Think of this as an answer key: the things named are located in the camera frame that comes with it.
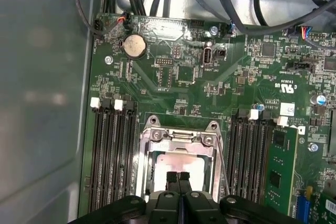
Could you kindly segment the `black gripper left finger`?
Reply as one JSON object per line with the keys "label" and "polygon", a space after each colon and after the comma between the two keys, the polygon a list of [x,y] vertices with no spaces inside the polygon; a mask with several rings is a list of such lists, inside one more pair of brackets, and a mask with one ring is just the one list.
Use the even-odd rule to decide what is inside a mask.
{"label": "black gripper left finger", "polygon": [[148,201],[125,196],[71,223],[178,223],[180,194],[177,172],[166,174],[166,190],[156,191]]}

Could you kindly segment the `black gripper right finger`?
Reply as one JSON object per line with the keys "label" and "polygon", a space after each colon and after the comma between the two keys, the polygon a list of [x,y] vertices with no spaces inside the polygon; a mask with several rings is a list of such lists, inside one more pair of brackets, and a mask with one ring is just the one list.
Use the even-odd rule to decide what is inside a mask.
{"label": "black gripper right finger", "polygon": [[302,223],[276,210],[235,195],[215,202],[210,195],[194,191],[188,172],[180,173],[186,223]]}

